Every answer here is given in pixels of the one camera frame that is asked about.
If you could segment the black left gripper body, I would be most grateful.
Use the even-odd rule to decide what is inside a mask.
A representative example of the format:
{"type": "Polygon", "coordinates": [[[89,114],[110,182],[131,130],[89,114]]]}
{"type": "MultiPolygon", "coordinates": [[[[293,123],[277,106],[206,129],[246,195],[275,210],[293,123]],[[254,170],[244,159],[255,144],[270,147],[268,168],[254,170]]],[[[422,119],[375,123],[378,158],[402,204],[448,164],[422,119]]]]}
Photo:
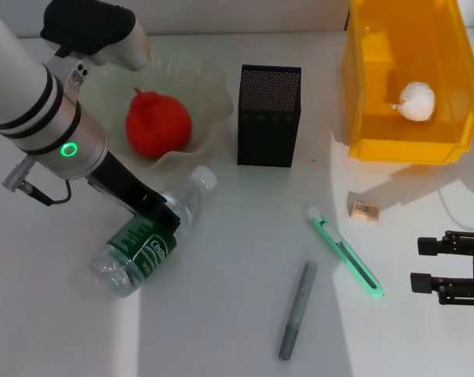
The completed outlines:
{"type": "Polygon", "coordinates": [[[87,179],[133,211],[133,205],[142,200],[146,194],[157,193],[139,180],[111,152],[106,153],[101,164],[87,176],[87,179]]]}

